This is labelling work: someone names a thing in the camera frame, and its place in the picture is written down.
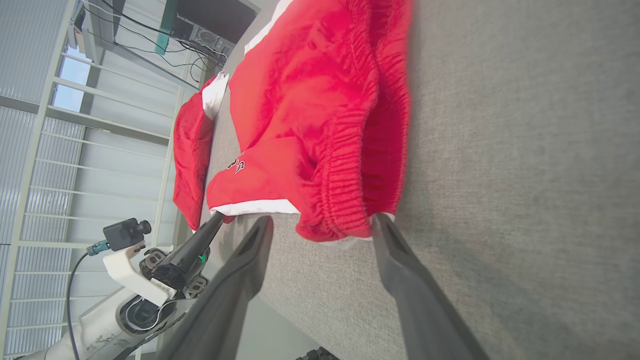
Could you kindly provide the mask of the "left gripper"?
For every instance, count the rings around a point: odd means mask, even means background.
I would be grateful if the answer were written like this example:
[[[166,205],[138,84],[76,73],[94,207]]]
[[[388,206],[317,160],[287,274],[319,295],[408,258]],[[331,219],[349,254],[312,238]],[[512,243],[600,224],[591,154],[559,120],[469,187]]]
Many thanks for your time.
[[[224,214],[214,212],[183,246],[172,253],[159,248],[145,251],[145,258],[139,262],[141,275],[147,280],[157,280],[181,292],[183,298],[199,297],[209,283],[209,280],[202,276],[202,270],[211,253],[208,248],[222,227],[224,219]],[[165,260],[169,256],[170,264]]]

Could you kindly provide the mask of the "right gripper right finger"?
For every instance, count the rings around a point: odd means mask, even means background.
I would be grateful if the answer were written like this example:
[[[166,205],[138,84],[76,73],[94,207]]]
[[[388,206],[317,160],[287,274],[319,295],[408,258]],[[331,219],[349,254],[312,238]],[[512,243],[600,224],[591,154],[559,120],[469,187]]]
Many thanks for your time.
[[[393,220],[371,218],[379,276],[397,305],[409,360],[487,360],[473,332]]]

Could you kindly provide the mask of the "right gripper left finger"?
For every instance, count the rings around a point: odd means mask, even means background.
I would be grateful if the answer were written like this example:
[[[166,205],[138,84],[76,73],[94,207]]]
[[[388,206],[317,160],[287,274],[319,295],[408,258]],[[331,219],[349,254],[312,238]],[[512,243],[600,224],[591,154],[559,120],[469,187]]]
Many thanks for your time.
[[[271,216],[261,216],[220,268],[158,360],[234,360],[249,302],[260,292],[274,237]]]

